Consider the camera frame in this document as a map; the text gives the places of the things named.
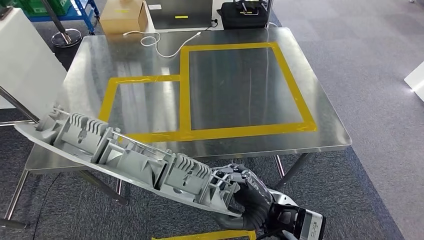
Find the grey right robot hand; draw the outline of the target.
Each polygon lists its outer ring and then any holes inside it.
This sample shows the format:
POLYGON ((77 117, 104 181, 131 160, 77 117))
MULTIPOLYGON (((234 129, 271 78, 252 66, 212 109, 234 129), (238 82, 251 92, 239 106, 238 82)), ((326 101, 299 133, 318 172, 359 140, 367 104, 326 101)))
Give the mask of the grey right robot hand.
POLYGON ((223 169, 240 187, 233 198, 244 207, 244 212, 239 217, 214 213, 213 219, 225 230, 258 230, 268 218, 274 197, 263 181, 244 165, 231 163, 223 169))

